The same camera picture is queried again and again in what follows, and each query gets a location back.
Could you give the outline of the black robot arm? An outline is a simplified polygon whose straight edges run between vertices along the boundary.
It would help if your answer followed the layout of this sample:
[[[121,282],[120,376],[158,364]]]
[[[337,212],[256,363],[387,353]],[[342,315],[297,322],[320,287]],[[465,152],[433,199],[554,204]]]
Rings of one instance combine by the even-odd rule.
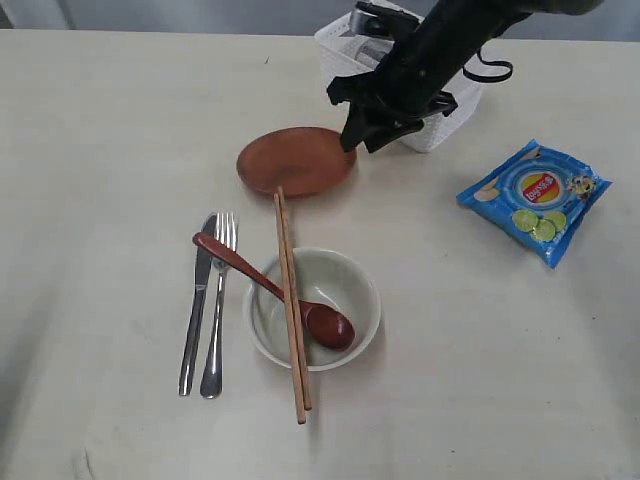
[[[583,15],[596,1],[439,1],[424,19],[371,2],[357,2],[356,33],[392,41],[370,72],[334,78],[332,104],[348,103],[340,135],[346,152],[359,144],[373,153],[420,131],[426,118],[457,107],[445,85],[479,57],[483,45],[534,13]]]

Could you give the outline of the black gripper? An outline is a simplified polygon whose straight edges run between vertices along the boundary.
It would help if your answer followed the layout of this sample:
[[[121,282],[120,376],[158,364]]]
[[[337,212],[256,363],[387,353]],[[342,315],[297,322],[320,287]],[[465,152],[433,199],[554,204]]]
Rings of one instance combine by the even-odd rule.
[[[334,78],[327,89],[331,103],[350,103],[340,135],[343,150],[363,143],[375,153],[419,132],[432,99],[499,26],[494,1],[440,1],[375,70]]]

